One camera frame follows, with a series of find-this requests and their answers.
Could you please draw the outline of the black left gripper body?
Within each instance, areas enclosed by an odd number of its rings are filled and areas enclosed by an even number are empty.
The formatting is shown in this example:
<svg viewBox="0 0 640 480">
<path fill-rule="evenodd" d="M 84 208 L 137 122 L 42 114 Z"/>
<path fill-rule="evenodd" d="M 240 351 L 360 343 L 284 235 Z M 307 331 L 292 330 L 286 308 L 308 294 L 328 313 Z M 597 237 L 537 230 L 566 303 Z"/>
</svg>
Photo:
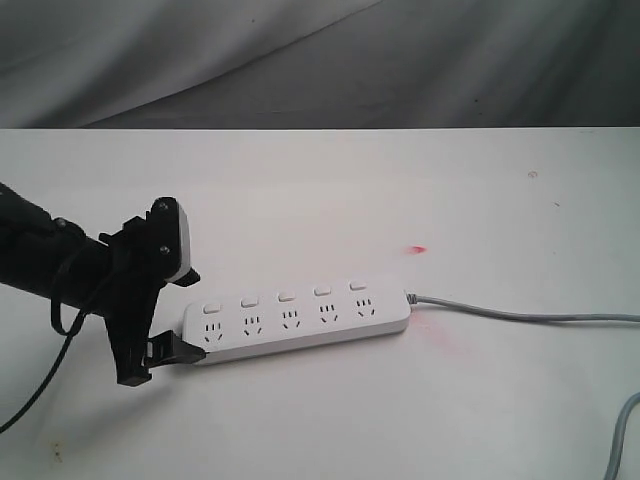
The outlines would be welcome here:
<svg viewBox="0 0 640 480">
<path fill-rule="evenodd" d="M 146 343 L 160 290 L 166 285 L 173 247 L 173 214 L 151 210 L 99 240 L 110 254 L 109 280 L 101 295 L 116 381 L 128 387 L 151 379 Z"/>
</svg>

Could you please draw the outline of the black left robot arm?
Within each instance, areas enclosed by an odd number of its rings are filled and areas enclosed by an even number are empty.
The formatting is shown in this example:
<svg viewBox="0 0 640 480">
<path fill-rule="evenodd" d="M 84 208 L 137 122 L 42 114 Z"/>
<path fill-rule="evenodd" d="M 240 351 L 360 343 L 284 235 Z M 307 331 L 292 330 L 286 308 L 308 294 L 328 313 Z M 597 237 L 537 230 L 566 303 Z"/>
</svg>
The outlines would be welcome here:
<svg viewBox="0 0 640 480">
<path fill-rule="evenodd" d="M 92 239 L 1 188 L 2 284 L 49 299 L 51 326 L 64 337 L 75 337 L 91 314 L 103 318 L 121 385 L 149 381 L 155 367 L 204 359 L 202 348 L 172 330 L 149 334 L 160 291 L 199 279 L 188 219 L 173 197 L 156 199 L 144 216 Z"/>
</svg>

